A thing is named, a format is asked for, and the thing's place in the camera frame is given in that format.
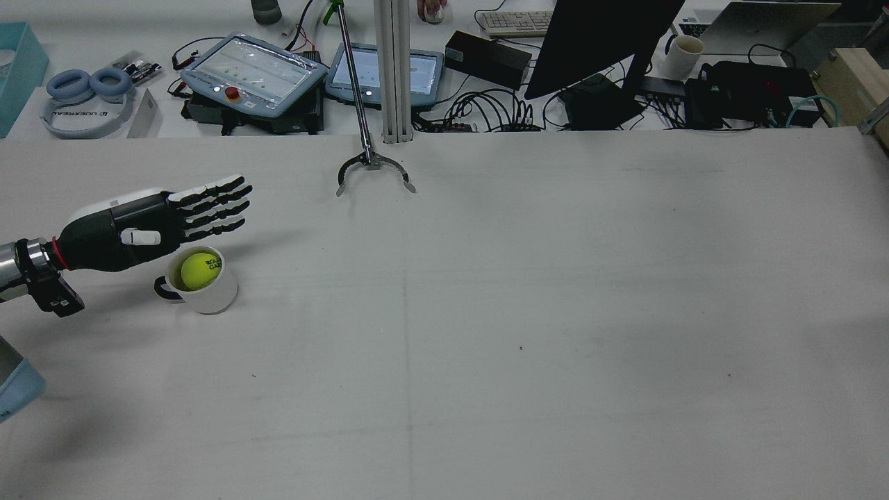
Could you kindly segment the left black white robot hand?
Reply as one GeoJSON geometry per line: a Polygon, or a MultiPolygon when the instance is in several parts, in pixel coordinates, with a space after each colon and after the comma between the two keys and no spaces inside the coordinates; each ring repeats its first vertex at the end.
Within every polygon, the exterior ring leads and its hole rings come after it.
{"type": "Polygon", "coordinates": [[[184,191],[134,191],[76,211],[49,244],[61,269],[120,272],[245,223],[253,186],[240,174],[184,191]]]}

